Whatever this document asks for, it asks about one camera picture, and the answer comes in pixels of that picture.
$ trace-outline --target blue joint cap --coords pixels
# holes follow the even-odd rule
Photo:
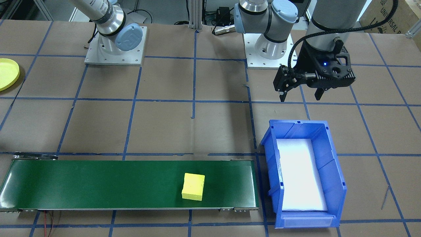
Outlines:
[[[238,3],[234,5],[234,25],[235,25],[235,31],[237,31],[238,33],[245,34]]]
[[[143,32],[141,27],[132,23],[125,26],[118,34],[115,39],[115,45],[117,48],[123,51],[129,51],[136,48],[140,42],[142,42]]]
[[[273,0],[273,12],[281,19],[289,23],[295,23],[298,16],[298,9],[294,3],[288,0]]]

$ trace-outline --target white foam insert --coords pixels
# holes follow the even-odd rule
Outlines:
[[[282,211],[326,211],[310,139],[276,139],[284,183]]]

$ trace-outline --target blue tape line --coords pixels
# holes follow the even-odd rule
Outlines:
[[[392,186],[390,185],[389,178],[387,177],[387,174],[386,174],[386,170],[385,170],[385,168],[384,168],[384,166],[383,166],[383,163],[382,163],[382,162],[381,162],[381,160],[380,160],[380,156],[378,155],[378,151],[377,151],[376,145],[374,144],[374,139],[373,139],[373,137],[372,137],[372,135],[371,135],[371,132],[370,132],[370,130],[369,130],[369,128],[368,128],[367,122],[366,122],[366,120],[365,120],[365,118],[364,118],[364,115],[363,115],[362,110],[361,110],[361,107],[360,107],[360,105],[359,105],[359,103],[358,103],[357,97],[355,96],[355,93],[354,93],[354,90],[352,89],[352,86],[349,86],[349,88],[351,89],[351,93],[352,93],[352,96],[354,97],[355,103],[357,103],[357,107],[358,107],[358,110],[359,110],[359,112],[360,112],[360,115],[361,115],[362,121],[363,121],[363,123],[364,123],[365,129],[367,130],[367,133],[368,133],[368,136],[369,136],[369,138],[370,138],[371,144],[373,145],[374,152],[376,153],[377,160],[378,160],[378,162],[379,162],[379,164],[380,164],[380,167],[381,167],[381,170],[382,170],[382,172],[383,172],[383,175],[384,175],[384,177],[385,177],[385,179],[386,179],[386,182],[387,182],[387,184],[388,184],[388,185],[389,185],[389,187],[390,187],[390,193],[391,193],[391,195],[392,195],[392,197],[393,197],[393,200],[394,200],[394,202],[395,202],[395,205],[396,205],[396,207],[397,207],[397,210],[398,210],[398,212],[399,212],[399,215],[400,215],[401,220],[402,220],[402,222],[403,222],[403,225],[404,225],[404,227],[405,227],[406,233],[408,234],[408,237],[410,237],[410,236],[411,236],[411,234],[409,233],[408,226],[406,225],[406,223],[405,223],[405,221],[404,221],[402,211],[401,211],[401,209],[400,209],[400,207],[399,207],[399,204],[398,204],[398,202],[397,202],[396,196],[395,196],[395,194],[394,194],[394,192],[393,192],[393,188],[392,188]]]
[[[14,97],[10,96],[0,96],[0,99],[10,100]],[[70,97],[16,97],[17,100],[73,100],[74,98]],[[77,98],[77,100],[91,100],[91,101],[133,101],[132,99],[122,99],[122,98]],[[185,102],[192,103],[193,100],[160,100],[160,99],[136,99],[139,102]],[[249,103],[244,100],[195,100],[196,103]],[[280,102],[280,101],[252,101],[252,104],[292,104],[292,105],[303,105],[303,102]],[[334,103],[334,102],[306,102],[307,105],[357,105],[355,103]],[[359,105],[364,106],[395,106],[395,107],[421,107],[421,105],[416,104],[370,104],[363,103]]]
[[[167,56],[145,56],[145,58],[153,58],[153,59],[194,59],[192,57],[167,57]]]
[[[394,84],[395,84],[395,86],[396,86],[396,89],[398,90],[398,92],[399,92],[400,96],[402,97],[402,100],[405,102],[405,105],[406,105],[406,107],[408,108],[409,113],[410,113],[410,114],[411,114],[411,116],[412,116],[412,119],[414,120],[415,124],[417,125],[418,130],[421,132],[421,127],[420,127],[420,125],[418,124],[417,120],[415,119],[415,116],[414,116],[414,114],[412,113],[411,108],[408,106],[408,103],[406,102],[406,99],[405,99],[405,97],[403,96],[402,91],[400,90],[400,88],[399,88],[399,86],[398,86],[398,84],[397,84],[397,82],[396,82],[395,78],[393,77],[392,72],[390,71],[390,68],[388,67],[388,65],[387,65],[386,61],[384,60],[383,55],[381,54],[381,52],[380,52],[380,50],[378,49],[378,47],[377,47],[376,43],[374,42],[373,37],[372,37],[371,35],[369,35],[369,36],[370,36],[370,39],[371,39],[371,41],[373,42],[374,46],[376,47],[377,52],[378,52],[378,54],[379,54],[379,55],[380,55],[380,57],[381,57],[381,60],[383,61],[384,65],[386,66],[386,69],[387,69],[387,71],[389,72],[389,75],[390,75],[390,77],[392,78],[393,83],[394,83]]]
[[[38,219],[40,217],[40,213],[41,212],[37,212],[37,214],[35,215],[34,223],[32,224],[32,228],[31,228],[31,232],[29,233],[29,237],[33,237],[34,236],[34,231],[35,231],[35,228],[36,228]]]
[[[0,54],[1,56],[31,56],[35,57],[36,54]]]
[[[186,103],[192,103],[193,100],[157,100],[157,99],[136,99],[136,101],[140,102],[186,102]]]
[[[196,117],[196,65],[197,65],[197,34],[198,30],[195,31],[195,48],[194,48],[194,58],[193,58],[193,103],[192,103],[192,116],[194,119]]]
[[[113,231],[113,228],[114,228],[114,222],[115,222],[115,215],[116,215],[116,213],[117,213],[116,210],[112,211],[111,225],[109,227],[108,237],[112,237],[112,231]]]
[[[55,54],[40,54],[38,57],[66,57],[66,58],[84,58],[84,55],[55,55]]]
[[[85,70],[83,71],[82,78],[80,79],[80,83],[79,83],[79,86],[77,88],[76,95],[73,98],[72,108],[70,109],[69,115],[67,117],[66,125],[64,126],[63,132],[61,134],[60,142],[59,142],[59,145],[57,147],[57,152],[56,152],[57,155],[60,153],[61,145],[63,144],[64,136],[66,135],[67,128],[69,127],[70,118],[72,117],[73,110],[75,109],[77,97],[79,96],[80,89],[82,88],[83,80],[85,79],[85,75],[86,75],[87,70],[88,70],[88,65],[85,66]]]
[[[209,153],[208,156],[264,156],[264,153]]]
[[[52,26],[52,25],[53,25],[53,22],[51,22],[51,23],[50,23],[50,26],[48,27],[47,32],[45,33],[44,39],[42,40],[41,45],[40,45],[40,47],[38,48],[37,54],[35,55],[34,60],[32,61],[31,66],[29,67],[28,72],[26,73],[25,78],[24,78],[24,80],[23,80],[23,82],[22,82],[21,86],[19,87],[19,90],[18,90],[18,92],[16,93],[15,99],[14,99],[14,100],[13,100],[13,102],[10,104],[9,109],[7,110],[6,115],[4,116],[3,121],[2,121],[2,122],[1,122],[1,124],[0,124],[0,131],[1,131],[1,129],[3,128],[4,123],[6,122],[6,119],[9,117],[10,111],[12,110],[12,107],[13,107],[13,105],[15,104],[15,100],[16,100],[16,98],[18,97],[19,92],[21,91],[22,86],[24,85],[24,83],[25,83],[26,79],[28,78],[29,73],[30,73],[30,72],[31,72],[31,70],[32,70],[32,67],[33,67],[33,66],[34,66],[34,64],[35,64],[35,61],[37,60],[37,56],[40,54],[41,48],[43,47],[43,45],[44,45],[44,43],[45,43],[45,39],[47,38],[47,36],[48,36],[48,34],[49,34],[50,30],[51,30],[51,26]]]
[[[248,82],[248,73],[247,73],[247,62],[244,61],[244,70],[245,70],[245,81]],[[256,131],[254,128],[254,116],[253,116],[253,103],[251,100],[251,92],[250,92],[250,87],[247,87],[247,97],[248,97],[248,106],[250,109],[250,119],[251,119],[251,131],[253,133],[253,145],[254,145],[254,149],[257,149],[257,141],[256,141]]]
[[[122,156],[123,153],[72,153],[72,152],[59,152],[59,156]]]
[[[252,101],[252,104],[288,104],[288,105],[303,105],[304,102],[291,102],[291,101]]]
[[[192,210],[191,209],[189,210],[187,237],[192,237]]]
[[[248,101],[249,101],[248,106],[250,108],[251,131],[253,133],[253,145],[254,145],[254,149],[257,149],[256,131],[254,129],[253,104],[251,103],[250,87],[247,87],[247,94],[248,94]]]
[[[248,82],[247,61],[244,61],[245,81]]]
[[[402,219],[341,220],[341,224],[358,224],[358,223],[393,223],[393,222],[402,222]]]
[[[409,66],[409,65],[387,65],[388,67],[421,67],[421,66]]]
[[[243,100],[196,100],[196,103],[237,103],[237,104],[247,104],[248,101]]]
[[[405,222],[421,222],[421,219],[404,219]],[[401,219],[374,219],[374,220],[341,220],[341,224],[359,224],[359,223],[402,223]],[[273,226],[275,222],[268,221],[268,226]],[[192,226],[262,226],[264,222],[227,222],[227,223],[198,223]],[[188,227],[188,223],[150,223],[150,224],[59,224],[54,225],[54,228],[121,228],[121,227]],[[28,229],[28,228],[44,228],[43,224],[17,224],[17,225],[0,225],[0,229]]]
[[[262,181],[262,171],[260,168],[260,159],[257,153],[255,154],[256,163],[257,163],[257,174],[259,176],[259,187],[260,187],[260,200],[262,202],[262,212],[263,212],[263,223],[264,223],[264,231],[266,237],[269,237],[269,228],[267,227],[267,217],[266,217],[266,203],[265,203],[265,193],[263,190],[263,181]]]
[[[34,225],[0,225],[0,229],[28,229],[32,228]]]
[[[306,109],[307,118],[308,118],[308,120],[311,120],[310,119],[309,109],[307,108],[306,98],[304,96],[303,87],[301,85],[300,85],[300,91],[301,91],[301,96],[303,97],[303,103],[304,103],[304,108]]]
[[[339,230],[339,227],[336,228],[336,232],[338,233],[338,237],[342,237],[341,231]]]
[[[187,223],[170,223],[170,224],[114,224],[117,227],[187,227]]]
[[[421,222],[421,219],[405,219],[405,222]]]
[[[197,60],[211,60],[211,61],[238,61],[245,62],[245,59],[212,59],[212,58],[196,58]]]
[[[17,100],[74,100],[68,97],[16,97]]]
[[[385,67],[384,65],[380,65],[380,64],[358,64],[358,63],[351,63],[351,66]]]
[[[145,56],[145,58],[155,58],[155,59],[196,59],[196,60],[212,60],[212,61],[240,61],[243,62],[245,59],[214,59],[214,58],[198,58],[196,57],[196,53],[194,57],[171,57],[171,56]]]
[[[263,222],[226,222],[226,223],[199,223],[199,224],[192,224],[192,226],[262,226],[264,225]]]
[[[133,121],[134,108],[136,106],[136,97],[137,97],[137,91],[139,90],[141,75],[142,75],[142,67],[139,68],[139,73],[138,73],[138,76],[137,76],[136,89],[134,91],[134,96],[133,96],[133,100],[132,100],[133,103],[132,103],[132,109],[130,111],[129,125],[127,127],[126,142],[124,143],[122,160],[126,160],[126,153],[127,153],[127,147],[128,147],[128,144],[129,144],[131,124],[132,124],[132,121]]]
[[[106,98],[78,98],[77,100],[93,100],[93,101],[133,101],[133,99],[106,99]]]
[[[184,156],[193,153],[126,153],[127,156]]]

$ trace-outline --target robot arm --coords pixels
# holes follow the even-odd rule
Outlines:
[[[287,92],[301,84],[317,88],[317,100],[330,88],[350,86],[355,81],[349,53],[344,47],[349,32],[368,30],[388,22],[397,8],[393,0],[390,14],[382,22],[353,29],[365,0],[318,0],[306,36],[289,52],[288,66],[281,65],[273,81],[282,102]],[[235,5],[235,30],[239,33],[262,33],[255,48],[260,56],[278,59],[284,56],[297,8],[288,0],[239,0]],[[297,63],[291,67],[294,49],[303,42]]]
[[[297,7],[288,0],[240,0],[234,6],[238,33],[261,33],[255,48],[260,56],[279,59],[284,56],[287,39],[298,19]]]
[[[121,7],[108,0],[69,1],[95,22],[101,36],[115,44],[115,50],[129,51],[142,41],[143,32],[140,26],[131,21]]]

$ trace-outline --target blue plastic bin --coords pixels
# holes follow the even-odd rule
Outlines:
[[[284,184],[276,139],[311,139],[327,211],[282,211]],[[270,120],[261,144],[269,170],[275,228],[338,227],[344,207],[346,184],[326,121]]]

